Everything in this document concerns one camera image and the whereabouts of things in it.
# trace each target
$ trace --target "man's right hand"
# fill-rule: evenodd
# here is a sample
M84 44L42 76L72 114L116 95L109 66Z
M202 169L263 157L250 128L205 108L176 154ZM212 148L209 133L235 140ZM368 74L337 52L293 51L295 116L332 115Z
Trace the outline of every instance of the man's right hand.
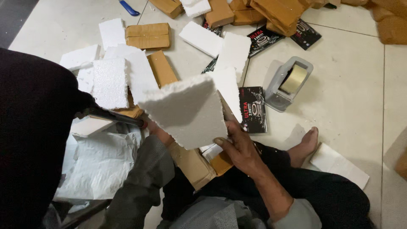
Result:
M243 132L238 123L226 121L229 137L232 143L224 138L215 138L214 142L222 147L231 158L233 164L252 179L260 178L264 173L270 173L263 163L250 136Z

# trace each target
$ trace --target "white tile floor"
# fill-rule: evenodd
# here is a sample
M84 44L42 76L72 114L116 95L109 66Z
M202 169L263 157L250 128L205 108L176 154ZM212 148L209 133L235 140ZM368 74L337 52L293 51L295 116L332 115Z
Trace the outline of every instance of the white tile floor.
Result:
M126 25L168 22L173 44L164 53L174 72L180 79L199 74L212 58L178 37L190 19L185 14L170 19L146 2L128 0L142 12L131 17L110 0L40 0L10 49L59 62L66 52L102 44L102 21L121 17ZM407 228L407 181L393 170L407 146L407 46L381 44L375 22L362 7L310 9L302 18L323 35L320 41L304 51L286 38L248 64L244 86L261 86L273 60L299 56L314 65L295 103L284 113L267 108L269 133L252 138L288 149L317 126L320 141L370 175L364 191L373 222L383 229ZM224 30L247 35L255 28L228 25ZM148 214L145 228L155 228L160 211L157 207Z

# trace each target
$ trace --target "bare foot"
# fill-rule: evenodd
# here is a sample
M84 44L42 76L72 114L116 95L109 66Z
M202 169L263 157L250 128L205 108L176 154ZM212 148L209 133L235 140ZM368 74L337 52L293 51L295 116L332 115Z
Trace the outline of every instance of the bare foot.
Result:
M287 150L291 159L291 166L300 168L306 157L314 152L318 145L318 128L315 126L308 131L301 140L301 143Z

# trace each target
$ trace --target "person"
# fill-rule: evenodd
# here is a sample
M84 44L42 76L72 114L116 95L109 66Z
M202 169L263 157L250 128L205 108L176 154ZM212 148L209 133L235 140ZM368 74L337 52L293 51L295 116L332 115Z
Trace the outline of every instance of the person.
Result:
M369 200L356 184L300 168L317 147L316 127L300 144L281 151L253 142L238 123L226 126L232 142L214 142L235 167L194 193L167 150L174 139L150 121L150 136L100 229L143 228L150 208L160 204L160 188L165 197L158 229L373 228Z
M94 100L56 63L1 48L0 59L0 222L39 228L61 178L72 120ZM252 142L236 123L226 125L232 143L215 142L235 166L195 193L168 153L174 139L150 121L151 135L101 228L143 228L148 211L160 205L160 188L158 228L372 228L369 200L357 185L300 168L315 149L316 128L281 151Z

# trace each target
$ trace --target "dark pants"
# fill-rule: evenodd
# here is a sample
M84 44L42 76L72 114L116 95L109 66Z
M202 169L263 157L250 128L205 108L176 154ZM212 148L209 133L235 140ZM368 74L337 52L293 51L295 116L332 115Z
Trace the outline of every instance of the dark pants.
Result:
M370 203L364 192L348 179L325 172L290 166L286 151L256 143L261 159L280 184L294 198L308 200L318 214L323 228L373 228L368 218ZM173 221L199 196L220 196L241 200L263 220L269 218L267 208L253 180L236 167L216 177L195 195L194 188L179 168L175 178L163 188L164 220Z

